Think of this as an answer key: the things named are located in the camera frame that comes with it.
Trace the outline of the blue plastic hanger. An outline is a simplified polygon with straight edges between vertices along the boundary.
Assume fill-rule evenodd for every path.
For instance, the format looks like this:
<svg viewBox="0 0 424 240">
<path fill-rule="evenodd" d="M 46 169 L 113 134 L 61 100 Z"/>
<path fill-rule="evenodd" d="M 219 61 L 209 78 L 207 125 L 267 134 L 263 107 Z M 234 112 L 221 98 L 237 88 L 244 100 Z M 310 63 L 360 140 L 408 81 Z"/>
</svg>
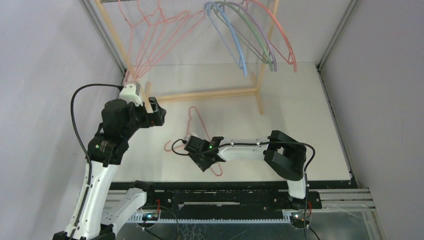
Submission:
<svg viewBox="0 0 424 240">
<path fill-rule="evenodd" d="M 238 38 L 238 36 L 237 36 L 237 34 L 235 32 L 235 28 L 232 26 L 232 23 L 231 23 L 230 19 L 224 13 L 224 8 L 223 7 L 220 7 L 219 4 L 216 3 L 216 2 L 214 2 L 214 1 L 207 1 L 203 5 L 203 10 L 205 11 L 205 14 L 206 14 L 207 18 L 210 20 L 211 24 L 215 28 L 217 34 L 219 35 L 219 37 L 223 41 L 225 47 L 229 51 L 231 57 L 233 58 L 233 60 L 235 61 L 235 63 L 239 67 L 239 69 L 242 70 L 243 75 L 245 77 L 247 77 L 248 76 L 248 70 L 247 70 L 247 66 L 246 66 L 245 56 L 244 56 L 244 53 L 243 53 L 243 50 L 242 50 L 242 47 L 241 47 L 239 38 Z M 230 32 L 230 35 L 232 37 L 232 41 L 235 44 L 236 53 L 234 53 L 233 51 L 231 51 L 230 45 L 226 41 L 226 39 L 224 37 L 224 34 L 221 33 L 218 25 L 216 24 L 216 22 L 212 18 L 212 12 L 218 12 L 218 15 L 221 16 L 221 18 L 223 19 L 223 22 L 225 23 L 227 29 Z"/>
</svg>

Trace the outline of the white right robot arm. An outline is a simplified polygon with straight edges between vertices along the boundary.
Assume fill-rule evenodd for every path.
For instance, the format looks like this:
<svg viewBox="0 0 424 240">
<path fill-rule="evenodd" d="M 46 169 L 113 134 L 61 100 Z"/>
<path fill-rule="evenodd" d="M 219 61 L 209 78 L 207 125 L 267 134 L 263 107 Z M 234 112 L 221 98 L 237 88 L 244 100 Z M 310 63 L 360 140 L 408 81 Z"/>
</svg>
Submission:
<svg viewBox="0 0 424 240">
<path fill-rule="evenodd" d="M 307 146 L 282 131 L 273 130 L 269 136 L 261 138 L 231 139 L 214 136 L 211 140 L 189 133 L 181 142 L 185 155 L 202 171 L 216 163 L 262 161 L 286 180 L 289 203 L 293 207 L 302 208 L 309 201 L 304 170 Z"/>
</svg>

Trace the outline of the green plastic hanger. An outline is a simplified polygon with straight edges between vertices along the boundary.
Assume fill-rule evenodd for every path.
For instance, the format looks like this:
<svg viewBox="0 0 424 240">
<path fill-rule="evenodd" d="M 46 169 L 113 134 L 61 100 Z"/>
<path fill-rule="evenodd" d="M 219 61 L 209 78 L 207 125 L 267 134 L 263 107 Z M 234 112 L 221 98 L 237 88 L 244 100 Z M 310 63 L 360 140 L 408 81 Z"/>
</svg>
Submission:
<svg viewBox="0 0 424 240">
<path fill-rule="evenodd" d="M 247 49 L 252 52 L 258 60 L 268 66 L 272 72 L 277 71 L 276 55 L 271 42 L 266 36 L 264 29 L 260 26 L 253 14 L 249 12 L 246 6 L 242 3 L 232 1 L 209 1 L 204 4 L 203 9 L 216 29 L 218 35 L 223 40 L 224 45 L 229 50 L 232 58 L 243 71 L 245 76 L 247 75 L 247 62 L 244 51 L 242 50 L 242 45 L 245 45 Z M 227 15 L 227 9 L 229 9 L 231 13 L 235 13 L 237 17 L 240 18 L 240 21 L 244 23 L 244 27 L 250 31 L 254 39 L 257 41 L 258 47 L 256 47 L 252 41 L 238 29 L 237 25 L 233 23 L 231 18 Z M 212 18 L 212 14 L 214 14 L 216 18 L 220 20 L 229 30 L 236 52 L 238 53 L 238 57 L 236 57 L 235 53 L 230 50 L 229 43 L 225 40 L 223 34 L 218 29 L 215 20 Z"/>
</svg>

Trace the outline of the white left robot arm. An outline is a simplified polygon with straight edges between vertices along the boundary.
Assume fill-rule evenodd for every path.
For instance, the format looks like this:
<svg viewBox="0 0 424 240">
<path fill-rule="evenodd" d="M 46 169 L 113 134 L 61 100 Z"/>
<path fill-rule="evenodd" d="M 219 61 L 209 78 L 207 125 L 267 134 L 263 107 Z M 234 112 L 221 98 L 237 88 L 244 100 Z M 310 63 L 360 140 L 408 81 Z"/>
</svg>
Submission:
<svg viewBox="0 0 424 240">
<path fill-rule="evenodd" d="M 71 221 L 54 240 L 114 240 L 123 225 L 140 207 L 156 203 L 153 185 L 136 180 L 126 195 L 110 210 L 104 211 L 112 180 L 121 165 L 129 140 L 139 129 L 162 126 L 166 110 L 155 97 L 148 99 L 153 112 L 143 104 L 124 99 L 108 101 L 101 111 L 102 122 L 86 149 L 84 182 Z"/>
</svg>

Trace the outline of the purple plastic hanger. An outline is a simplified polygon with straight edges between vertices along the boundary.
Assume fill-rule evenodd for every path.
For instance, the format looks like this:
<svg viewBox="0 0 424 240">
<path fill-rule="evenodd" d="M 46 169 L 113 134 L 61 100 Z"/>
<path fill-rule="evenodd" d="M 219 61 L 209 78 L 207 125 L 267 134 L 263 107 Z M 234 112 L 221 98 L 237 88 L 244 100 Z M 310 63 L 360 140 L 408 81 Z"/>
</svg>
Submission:
<svg viewBox="0 0 424 240">
<path fill-rule="evenodd" d="M 256 40 L 258 41 L 261 49 L 262 49 L 262 56 L 259 55 L 259 50 L 257 50 L 248 40 L 247 38 L 240 33 L 239 30 L 236 30 L 236 35 L 239 37 L 241 36 L 244 38 L 245 41 L 242 41 L 248 48 L 265 64 L 267 64 L 272 72 L 277 71 L 277 63 L 276 63 L 276 56 L 274 53 L 274 50 L 271 48 L 270 41 L 267 40 L 267 36 L 265 34 L 265 30 L 260 26 L 256 18 L 253 16 L 252 13 L 248 11 L 248 9 L 244 6 L 242 6 L 239 3 L 235 2 L 224 2 L 224 5 L 231 7 L 246 23 L 246 25 L 249 27 L 253 35 L 255 36 Z"/>
</svg>

